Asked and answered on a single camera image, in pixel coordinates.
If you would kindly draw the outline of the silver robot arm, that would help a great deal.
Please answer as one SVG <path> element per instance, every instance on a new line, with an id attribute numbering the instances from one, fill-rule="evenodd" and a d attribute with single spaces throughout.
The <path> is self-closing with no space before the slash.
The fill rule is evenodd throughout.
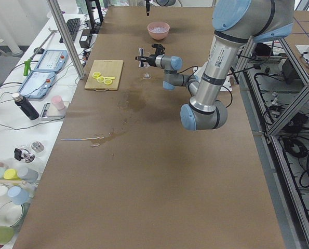
<path id="1" fill-rule="evenodd" d="M 151 6 L 159 7 L 169 7 L 173 6 L 176 3 L 176 0 L 145 0 L 146 15 L 150 15 Z"/>
<path id="2" fill-rule="evenodd" d="M 217 129 L 227 120 L 227 109 L 217 96 L 240 47 L 249 38 L 267 42 L 288 36 L 293 27 L 293 13 L 294 1 L 219 1 L 212 15 L 214 37 L 201 78 L 179 74 L 182 59 L 164 55 L 159 44 L 153 45 L 155 54 L 136 59 L 164 70 L 163 88 L 188 88 L 192 96 L 180 110 L 185 129 Z"/>

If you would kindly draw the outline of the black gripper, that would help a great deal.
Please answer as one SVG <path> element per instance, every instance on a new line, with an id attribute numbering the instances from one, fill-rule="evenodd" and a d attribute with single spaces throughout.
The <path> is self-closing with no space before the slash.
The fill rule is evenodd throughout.
<path id="1" fill-rule="evenodd" d="M 147 57 L 146 62 L 149 64 L 149 66 L 156 66 L 156 55 L 151 54 Z"/>

